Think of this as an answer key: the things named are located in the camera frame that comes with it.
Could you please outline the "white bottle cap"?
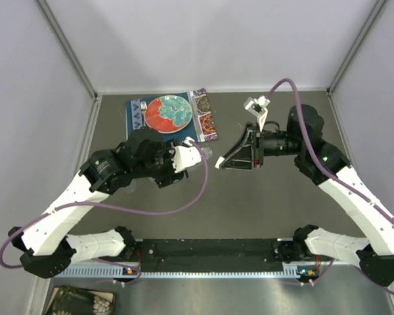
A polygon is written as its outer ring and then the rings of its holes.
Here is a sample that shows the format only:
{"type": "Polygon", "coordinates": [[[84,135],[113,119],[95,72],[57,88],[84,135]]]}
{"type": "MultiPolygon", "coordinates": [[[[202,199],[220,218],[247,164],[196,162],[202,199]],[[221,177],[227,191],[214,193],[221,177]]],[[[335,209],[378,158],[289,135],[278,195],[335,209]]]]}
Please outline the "white bottle cap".
{"type": "Polygon", "coordinates": [[[224,161],[225,161],[225,158],[224,158],[223,156],[220,156],[220,157],[218,158],[218,160],[216,161],[215,168],[216,168],[216,169],[220,169],[220,166],[221,166],[221,164],[222,164],[224,161]]]}

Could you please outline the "clear bottle orange base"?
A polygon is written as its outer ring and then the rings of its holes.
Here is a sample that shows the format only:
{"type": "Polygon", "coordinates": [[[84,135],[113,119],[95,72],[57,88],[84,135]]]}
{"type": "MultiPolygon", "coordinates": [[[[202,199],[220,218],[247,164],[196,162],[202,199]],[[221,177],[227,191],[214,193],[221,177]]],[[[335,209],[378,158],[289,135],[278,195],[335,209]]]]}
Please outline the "clear bottle orange base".
{"type": "Polygon", "coordinates": [[[201,147],[200,150],[192,146],[190,150],[192,152],[192,162],[190,167],[187,168],[187,171],[194,171],[204,164],[203,160],[208,160],[213,156],[213,151],[209,146],[201,147]]]}

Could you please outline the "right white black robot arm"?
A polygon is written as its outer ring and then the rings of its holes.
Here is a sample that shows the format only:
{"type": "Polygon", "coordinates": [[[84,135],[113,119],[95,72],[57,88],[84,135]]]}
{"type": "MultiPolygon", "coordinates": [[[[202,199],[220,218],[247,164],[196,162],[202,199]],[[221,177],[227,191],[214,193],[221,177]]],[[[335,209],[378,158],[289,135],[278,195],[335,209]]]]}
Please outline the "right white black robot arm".
{"type": "Polygon", "coordinates": [[[240,140],[216,163],[218,169],[252,170],[268,156],[295,157],[299,171],[328,194],[360,228],[355,238],[308,224],[298,228],[292,240],[279,241],[276,256],[286,263],[315,255],[349,263],[375,284],[394,282],[394,222],[390,212],[377,210],[381,203],[362,183],[345,154],[322,137],[324,120],[310,105],[293,106],[286,130],[259,130],[247,123],[240,140]]]}

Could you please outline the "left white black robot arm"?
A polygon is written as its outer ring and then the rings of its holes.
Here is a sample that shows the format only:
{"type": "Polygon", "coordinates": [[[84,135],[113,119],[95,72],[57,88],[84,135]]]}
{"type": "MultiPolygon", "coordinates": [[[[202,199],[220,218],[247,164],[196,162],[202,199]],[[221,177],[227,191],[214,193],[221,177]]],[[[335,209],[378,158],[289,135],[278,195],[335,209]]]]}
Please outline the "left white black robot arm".
{"type": "Polygon", "coordinates": [[[126,227],[71,235],[70,230],[92,210],[133,180],[152,178],[163,188],[187,178],[200,163],[191,139],[164,140],[150,128],[134,131],[113,149],[93,152],[61,195],[31,227],[9,231],[12,245],[22,251],[22,268],[40,278],[52,278],[70,265],[103,257],[131,259],[136,241],[126,227]]]}

